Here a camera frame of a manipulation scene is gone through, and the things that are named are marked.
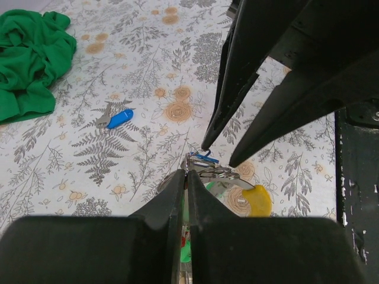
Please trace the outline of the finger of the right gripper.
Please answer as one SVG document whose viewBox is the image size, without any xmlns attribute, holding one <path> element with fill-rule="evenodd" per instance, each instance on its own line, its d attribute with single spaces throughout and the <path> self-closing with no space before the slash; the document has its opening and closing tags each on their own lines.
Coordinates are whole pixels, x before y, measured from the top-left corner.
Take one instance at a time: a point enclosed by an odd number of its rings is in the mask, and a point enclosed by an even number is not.
<svg viewBox="0 0 379 284">
<path fill-rule="evenodd" d="M 208 149 L 237 111 L 258 75 L 259 63 L 249 42 L 252 29 L 262 19 L 266 1 L 240 1 L 221 50 L 214 111 L 201 147 Z"/>
<path fill-rule="evenodd" d="M 343 107 L 378 95 L 378 52 L 337 70 L 293 70 L 274 88 L 229 160 L 236 167 L 270 142 Z"/>
</svg>

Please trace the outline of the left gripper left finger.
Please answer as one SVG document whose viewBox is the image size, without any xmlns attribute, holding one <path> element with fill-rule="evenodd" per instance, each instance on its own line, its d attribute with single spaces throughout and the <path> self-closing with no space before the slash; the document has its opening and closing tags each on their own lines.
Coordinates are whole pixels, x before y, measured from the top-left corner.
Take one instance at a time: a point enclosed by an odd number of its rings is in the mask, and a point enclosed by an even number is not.
<svg viewBox="0 0 379 284">
<path fill-rule="evenodd" d="M 177 283 L 185 173 L 128 217 L 30 216 L 1 238 L 2 283 Z"/>
</svg>

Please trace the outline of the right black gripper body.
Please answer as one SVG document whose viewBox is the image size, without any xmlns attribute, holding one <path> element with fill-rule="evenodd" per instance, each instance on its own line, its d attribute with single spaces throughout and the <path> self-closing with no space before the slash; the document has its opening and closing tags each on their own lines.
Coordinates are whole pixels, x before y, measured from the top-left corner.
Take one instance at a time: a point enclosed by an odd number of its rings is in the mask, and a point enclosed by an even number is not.
<svg viewBox="0 0 379 284">
<path fill-rule="evenodd" d="M 255 1 L 264 54 L 290 71 L 278 89 L 378 88 L 378 1 Z"/>
</svg>

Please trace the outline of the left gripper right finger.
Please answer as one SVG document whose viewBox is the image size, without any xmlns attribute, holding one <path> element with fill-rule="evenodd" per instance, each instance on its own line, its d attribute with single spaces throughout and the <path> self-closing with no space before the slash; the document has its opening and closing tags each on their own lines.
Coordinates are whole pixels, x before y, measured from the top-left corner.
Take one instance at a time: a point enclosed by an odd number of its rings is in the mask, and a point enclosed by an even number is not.
<svg viewBox="0 0 379 284">
<path fill-rule="evenodd" d="M 327 218 L 239 217 L 187 175 L 194 283 L 364 283 L 344 230 Z"/>
</svg>

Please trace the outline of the green tag key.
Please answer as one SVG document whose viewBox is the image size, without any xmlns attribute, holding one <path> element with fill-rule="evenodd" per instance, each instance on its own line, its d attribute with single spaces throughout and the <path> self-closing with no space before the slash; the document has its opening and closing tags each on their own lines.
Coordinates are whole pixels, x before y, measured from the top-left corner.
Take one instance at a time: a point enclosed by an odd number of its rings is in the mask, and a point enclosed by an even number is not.
<svg viewBox="0 0 379 284">
<path fill-rule="evenodd" d="M 214 196 L 221 196 L 229 187 L 227 182 L 210 181 L 204 183 L 205 188 Z M 191 262 L 191 243 L 190 243 L 190 229 L 189 229 L 189 206 L 188 206 L 188 192 L 184 192 L 184 211 L 183 211 L 183 225 L 181 237 L 181 263 Z"/>
</svg>

